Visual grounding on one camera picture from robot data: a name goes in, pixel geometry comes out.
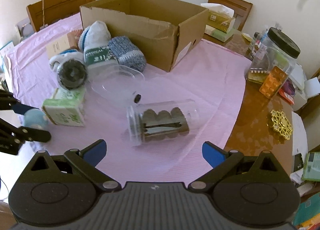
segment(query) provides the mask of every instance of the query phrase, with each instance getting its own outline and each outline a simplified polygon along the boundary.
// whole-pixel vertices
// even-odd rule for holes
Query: jar of cookies
[[[200,126],[199,111],[191,99],[132,105],[127,118],[134,145],[190,136]]]

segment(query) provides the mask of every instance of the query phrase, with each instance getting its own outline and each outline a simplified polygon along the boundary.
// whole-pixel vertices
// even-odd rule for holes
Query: sock
[[[104,22],[96,21],[85,28],[79,39],[79,49],[84,52],[90,45],[108,45],[111,40],[111,34]]]
[[[143,72],[147,65],[146,58],[127,36],[115,37],[110,40],[108,45],[120,65]]]
[[[84,55],[83,53],[77,51],[76,49],[67,49],[61,52],[58,55],[53,56],[49,60],[49,65],[52,71],[56,72],[58,66],[67,59],[76,59],[79,60],[81,63],[84,63]]]
[[[88,69],[89,81],[105,70],[105,65],[118,64],[116,56],[108,47],[110,32],[104,22],[96,21],[85,29],[79,40],[84,49],[84,62]]]

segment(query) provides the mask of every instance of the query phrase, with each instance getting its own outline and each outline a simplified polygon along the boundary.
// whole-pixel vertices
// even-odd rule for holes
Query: chair backrest
[[[208,3],[219,3],[225,5],[235,11],[234,17],[241,16],[241,22],[238,31],[242,31],[244,24],[249,16],[253,4],[244,0],[208,0]]]
[[[43,0],[27,6],[27,13],[34,31],[39,31],[44,24],[76,14],[87,0]]]

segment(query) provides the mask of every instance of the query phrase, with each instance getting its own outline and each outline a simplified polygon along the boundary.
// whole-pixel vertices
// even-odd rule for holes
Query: gold decorative coaster
[[[276,132],[280,133],[280,135],[283,136],[287,141],[290,140],[293,129],[285,113],[272,110],[271,119],[273,122],[272,128]]]

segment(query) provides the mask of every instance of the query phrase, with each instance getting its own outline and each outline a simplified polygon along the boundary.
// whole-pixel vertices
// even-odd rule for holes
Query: sock label
[[[90,48],[84,52],[84,62],[86,66],[108,60],[117,61],[116,56],[108,46]]]

